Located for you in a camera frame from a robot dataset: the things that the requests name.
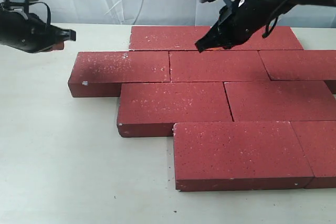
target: white table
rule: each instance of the white table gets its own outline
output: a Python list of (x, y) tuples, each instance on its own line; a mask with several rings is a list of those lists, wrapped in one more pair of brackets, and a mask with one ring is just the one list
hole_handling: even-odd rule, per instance
[[(121, 138), (117, 98), (72, 98), (78, 51), (128, 50), (130, 26), (77, 31), (64, 51), (0, 47), (0, 223), (335, 223), (336, 189), (181, 193), (171, 138)], [(336, 49), (334, 29), (293, 29)]]

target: table surface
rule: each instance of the table surface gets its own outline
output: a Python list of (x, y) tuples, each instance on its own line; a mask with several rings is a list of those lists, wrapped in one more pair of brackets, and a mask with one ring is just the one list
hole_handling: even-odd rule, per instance
[[(0, 46), (0, 223), (335, 223), (336, 189), (181, 193), (172, 138), (121, 138), (118, 98), (72, 98), (79, 51), (126, 51), (131, 26), (77, 31), (64, 51)], [(305, 49), (336, 29), (293, 28)]]

